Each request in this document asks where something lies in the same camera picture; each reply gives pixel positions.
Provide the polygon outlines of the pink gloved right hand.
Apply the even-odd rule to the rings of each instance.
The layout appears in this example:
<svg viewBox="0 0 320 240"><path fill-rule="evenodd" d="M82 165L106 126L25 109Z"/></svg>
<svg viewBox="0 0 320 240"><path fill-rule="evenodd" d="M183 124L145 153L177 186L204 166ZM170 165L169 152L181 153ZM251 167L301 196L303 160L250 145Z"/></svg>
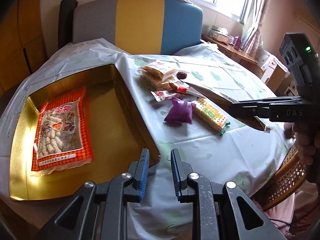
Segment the pink gloved right hand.
<svg viewBox="0 0 320 240"><path fill-rule="evenodd" d="M294 123L293 132L298 156L306 172L306 180L319 184L319 125Z"/></svg>

